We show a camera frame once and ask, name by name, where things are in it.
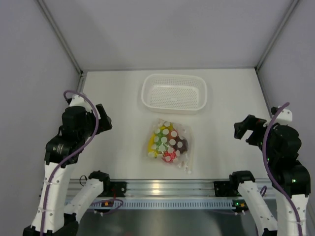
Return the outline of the orange fake fruit piece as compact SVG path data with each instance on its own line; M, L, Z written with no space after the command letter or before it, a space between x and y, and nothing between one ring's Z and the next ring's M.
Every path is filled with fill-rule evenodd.
M176 139L178 137L178 131L176 129L169 129L169 133L168 133L168 139Z

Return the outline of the clear zip top bag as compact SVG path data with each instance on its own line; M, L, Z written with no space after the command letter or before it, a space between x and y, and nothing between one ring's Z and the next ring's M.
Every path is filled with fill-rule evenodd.
M147 156L147 145L148 145L148 141L151 137L151 135L153 133L155 133L155 130L157 128L167 128L167 129L176 129L178 131L178 137L183 137L185 139L187 139L188 141L188 145L189 145L189 149L187 152L180 154L179 151L176 151L177 156L179 161L176 163L172 163L172 164L168 164L166 162L164 162L162 160L162 157L166 154L166 152L172 153L175 149L174 149L174 145L175 145L175 139L168 139L167 142L167 146L159 146L157 147L157 151L158 151L158 155L157 158L149 158ZM144 144L144 148L143 148L143 154L144 156L150 160L150 161L155 161L155 162L161 162L164 165L169 165L172 167L176 167L178 169L183 170L186 174L190 175L192 173L192 165L193 165L193 148L194 148L194 137L192 134L192 129L190 126L182 124L182 123L177 123L177 122L171 122L168 120L164 120L161 118L158 118L156 120L154 120L154 122L152 123L152 127L150 128L148 135L147 135L147 140Z

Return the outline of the green fake grapes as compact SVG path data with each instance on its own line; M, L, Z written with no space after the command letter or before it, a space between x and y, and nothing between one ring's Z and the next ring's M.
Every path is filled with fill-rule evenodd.
M161 145L167 146L168 142L168 134L169 134L169 129L167 128L157 128L155 130L155 137L154 137L154 144L159 147Z

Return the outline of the dark purple fake fruit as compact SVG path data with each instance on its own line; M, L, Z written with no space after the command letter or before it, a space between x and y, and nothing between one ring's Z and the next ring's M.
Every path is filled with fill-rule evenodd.
M177 137L175 139L174 149L176 151L179 151L180 154L183 154L183 153L187 152L188 149L189 149L189 145L188 145L187 139L185 139L183 137Z

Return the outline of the red fake tomato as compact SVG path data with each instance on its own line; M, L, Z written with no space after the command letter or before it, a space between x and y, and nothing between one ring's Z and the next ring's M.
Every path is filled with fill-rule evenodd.
M166 154L162 157L162 160L168 164L174 164L179 161L176 150L172 153L166 152Z

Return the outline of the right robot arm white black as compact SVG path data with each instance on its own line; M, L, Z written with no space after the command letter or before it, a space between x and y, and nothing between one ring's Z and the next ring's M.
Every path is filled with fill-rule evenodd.
M268 177L276 197L277 217L270 212L250 171L233 172L229 176L230 191L245 200L259 236L305 236L311 178L297 159L302 144L299 133L278 122L270 130L267 127L266 120L249 115L234 124L234 137L241 139L246 131L252 131L246 142L259 147L267 160Z

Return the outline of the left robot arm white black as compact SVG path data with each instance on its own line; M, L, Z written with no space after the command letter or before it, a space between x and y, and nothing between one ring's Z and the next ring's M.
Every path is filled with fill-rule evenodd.
M46 145L40 203L34 220L23 230L25 236L75 236L95 198L111 191L109 175L94 171L72 201L65 203L79 154L97 134L112 129L102 104L94 106L80 95L68 99L68 103L58 134Z

